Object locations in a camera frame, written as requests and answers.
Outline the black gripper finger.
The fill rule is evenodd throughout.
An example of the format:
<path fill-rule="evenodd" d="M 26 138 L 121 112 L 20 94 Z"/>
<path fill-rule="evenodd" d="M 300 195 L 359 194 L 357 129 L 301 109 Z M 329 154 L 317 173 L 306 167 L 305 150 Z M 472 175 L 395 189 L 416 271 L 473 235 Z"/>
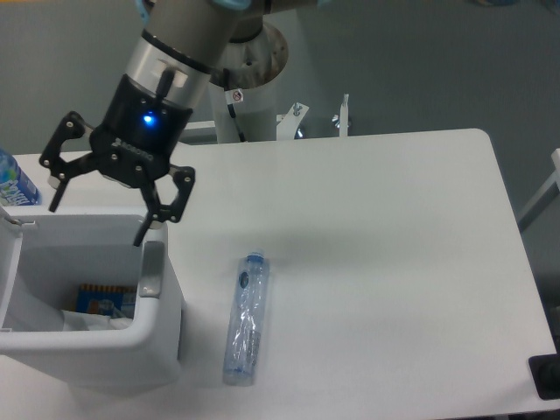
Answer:
<path fill-rule="evenodd" d="M 101 160 L 92 151 L 72 161 L 66 161 L 61 156 L 62 145 L 66 141 L 89 137 L 92 132 L 93 128 L 80 114 L 70 111 L 62 117 L 43 149 L 38 162 L 50 172 L 48 182 L 55 189 L 48 207 L 50 212 L 57 210 L 71 179 L 98 169 Z"/>
<path fill-rule="evenodd" d="M 146 205 L 146 215 L 136 232 L 133 245 L 140 247 L 150 229 L 161 228 L 164 223 L 179 223 L 192 193 L 196 171 L 191 166 L 172 164 L 158 181 L 138 165 L 134 171 L 139 191 Z"/>

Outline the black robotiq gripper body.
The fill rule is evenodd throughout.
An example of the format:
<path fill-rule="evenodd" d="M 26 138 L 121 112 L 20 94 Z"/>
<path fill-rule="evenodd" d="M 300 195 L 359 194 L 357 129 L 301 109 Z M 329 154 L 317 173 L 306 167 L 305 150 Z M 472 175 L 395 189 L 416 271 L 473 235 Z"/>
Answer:
<path fill-rule="evenodd" d="M 101 124 L 89 137 L 96 170 L 131 188 L 162 178 L 192 113 L 125 74 Z"/>

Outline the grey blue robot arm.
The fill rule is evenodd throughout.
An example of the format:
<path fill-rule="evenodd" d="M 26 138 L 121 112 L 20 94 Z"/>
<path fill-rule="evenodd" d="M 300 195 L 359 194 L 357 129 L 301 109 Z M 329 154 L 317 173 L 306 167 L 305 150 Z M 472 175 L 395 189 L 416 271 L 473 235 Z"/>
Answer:
<path fill-rule="evenodd" d="M 38 162 L 49 170 L 56 211 L 71 179 L 98 171 L 141 192 L 147 214 L 134 244 L 159 223 L 181 220 L 195 170 L 171 154 L 235 41 L 250 41 L 262 18 L 302 1 L 145 1 L 149 17 L 101 123 L 66 114 Z"/>

